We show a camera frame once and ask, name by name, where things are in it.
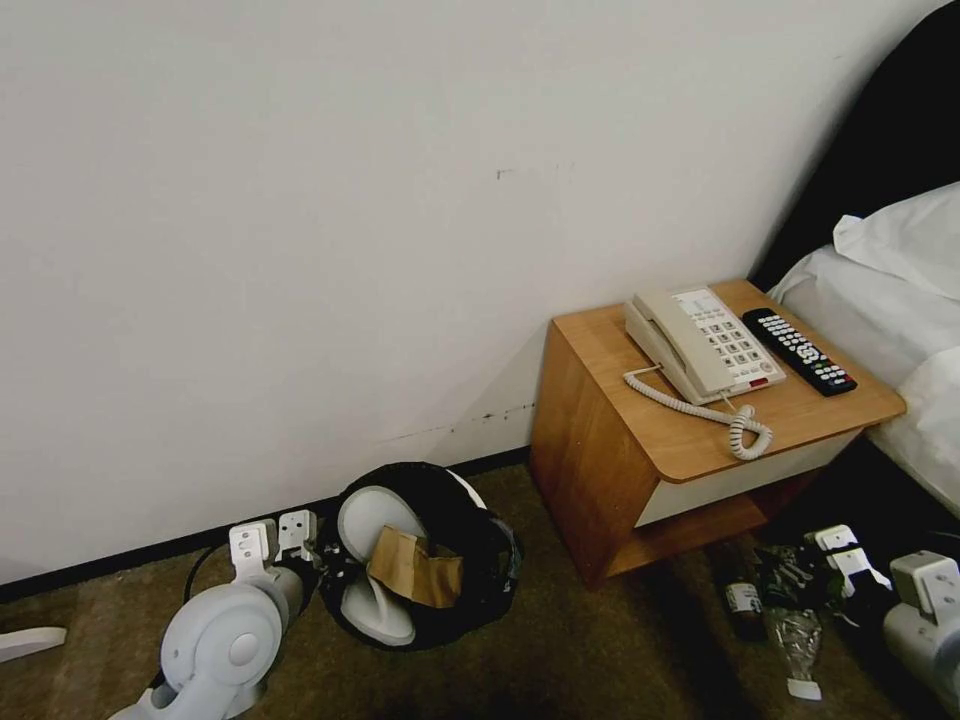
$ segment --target remote control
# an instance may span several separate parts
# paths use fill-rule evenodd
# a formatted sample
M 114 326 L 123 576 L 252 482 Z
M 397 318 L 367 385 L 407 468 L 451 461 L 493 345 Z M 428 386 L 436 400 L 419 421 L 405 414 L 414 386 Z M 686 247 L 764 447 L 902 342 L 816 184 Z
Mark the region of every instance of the remote control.
M 779 355 L 821 395 L 839 395 L 857 386 L 843 368 L 770 308 L 748 310 L 742 317 L 743 324 L 760 342 Z

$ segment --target white bed sheet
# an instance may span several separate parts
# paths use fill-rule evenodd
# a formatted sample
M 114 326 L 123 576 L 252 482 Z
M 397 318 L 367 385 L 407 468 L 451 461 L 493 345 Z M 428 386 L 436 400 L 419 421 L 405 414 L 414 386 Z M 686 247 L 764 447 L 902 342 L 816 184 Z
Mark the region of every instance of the white bed sheet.
M 960 302 L 920 290 L 824 247 L 770 292 L 906 399 L 870 433 L 960 517 Z

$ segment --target beige telephone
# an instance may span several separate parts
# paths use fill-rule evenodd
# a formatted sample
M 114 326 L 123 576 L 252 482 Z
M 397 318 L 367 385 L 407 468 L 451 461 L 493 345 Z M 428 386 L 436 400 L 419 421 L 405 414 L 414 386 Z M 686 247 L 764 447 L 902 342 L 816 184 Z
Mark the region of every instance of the beige telephone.
M 656 365 L 624 375 L 630 387 L 662 405 L 730 425 L 730 450 L 741 460 L 759 457 L 773 432 L 752 420 L 753 406 L 735 415 L 698 407 L 782 382 L 786 375 L 740 319 L 709 288 L 679 293 L 638 292 L 624 305 L 627 333 Z M 689 402 L 655 390 L 637 375 L 662 370 Z M 743 430 L 757 434 L 749 448 Z

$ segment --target wooden nightstand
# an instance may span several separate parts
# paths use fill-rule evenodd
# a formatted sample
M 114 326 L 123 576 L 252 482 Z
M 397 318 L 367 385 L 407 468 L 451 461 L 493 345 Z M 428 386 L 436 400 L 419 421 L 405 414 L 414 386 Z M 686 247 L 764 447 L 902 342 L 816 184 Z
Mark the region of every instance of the wooden nightstand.
M 903 413 L 893 390 L 745 280 L 712 286 L 737 315 L 780 313 L 859 383 L 821 396 L 780 363 L 785 382 L 733 398 L 774 432 L 758 460 L 727 447 L 727 428 L 629 388 L 651 363 L 627 335 L 621 305 L 550 323 L 531 469 L 590 587 L 604 578 L 766 523 L 864 428 Z M 644 381 L 676 395 L 659 373 Z M 727 410 L 721 403 L 709 407 Z

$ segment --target wall stain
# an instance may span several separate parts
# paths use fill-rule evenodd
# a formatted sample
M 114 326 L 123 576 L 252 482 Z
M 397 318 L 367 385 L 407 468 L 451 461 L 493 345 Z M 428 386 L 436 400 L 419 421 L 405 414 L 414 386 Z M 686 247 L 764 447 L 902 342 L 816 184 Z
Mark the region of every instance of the wall stain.
M 511 413 L 520 412 L 520 411 L 522 411 L 522 410 L 528 410 L 528 409 L 530 409 L 530 408 L 536 407 L 536 405 L 537 405 L 537 404 L 536 404 L 535 402 L 530 402 L 530 403 L 524 403 L 523 405 L 516 405 L 515 407 L 512 407 L 512 408 L 507 408 L 506 410 L 503 410 L 503 411 L 502 411 L 502 412 L 503 412 L 503 419 L 504 419 L 504 420 L 509 420 Z M 397 441 L 397 440 L 405 440 L 406 438 L 414 437 L 415 435 L 424 435 L 425 433 L 431 433 L 431 432 L 448 431 L 448 432 L 454 433 L 454 432 L 457 431 L 457 430 L 456 430 L 457 427 L 459 427 L 459 426 L 461 426 L 461 425 L 466 425 L 466 424 L 468 424 L 468 423 L 474 423 L 474 422 L 485 423 L 485 422 L 488 422 L 491 418 L 496 417 L 498 414 L 499 414 L 499 413 L 489 413 L 489 412 L 488 412 L 488 413 L 484 413 L 483 415 L 479 415 L 479 416 L 477 416 L 477 417 L 470 418 L 469 420 L 466 420 L 466 421 L 464 421 L 464 422 L 457 423 L 456 425 L 440 425 L 440 426 L 438 426 L 438 427 L 427 428 L 426 430 L 417 430 L 417 431 L 412 432 L 412 433 L 405 433 L 405 434 L 403 434 L 403 435 L 396 435 L 396 436 L 391 437 L 391 438 L 386 438 L 385 440 L 379 440 L 379 441 L 377 442 L 377 444 L 380 445 L 380 444 L 383 444 L 383 443 L 395 442 L 395 441 Z

